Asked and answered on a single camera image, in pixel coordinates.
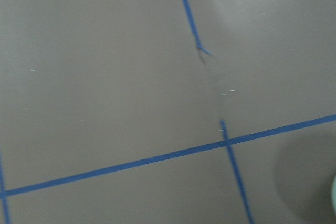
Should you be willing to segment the green bowl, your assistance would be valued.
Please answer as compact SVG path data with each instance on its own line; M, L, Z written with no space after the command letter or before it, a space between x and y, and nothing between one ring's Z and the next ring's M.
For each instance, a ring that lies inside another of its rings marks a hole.
M330 190L330 197L331 197L331 205L334 214L336 214L336 176L334 176L331 184L331 190Z

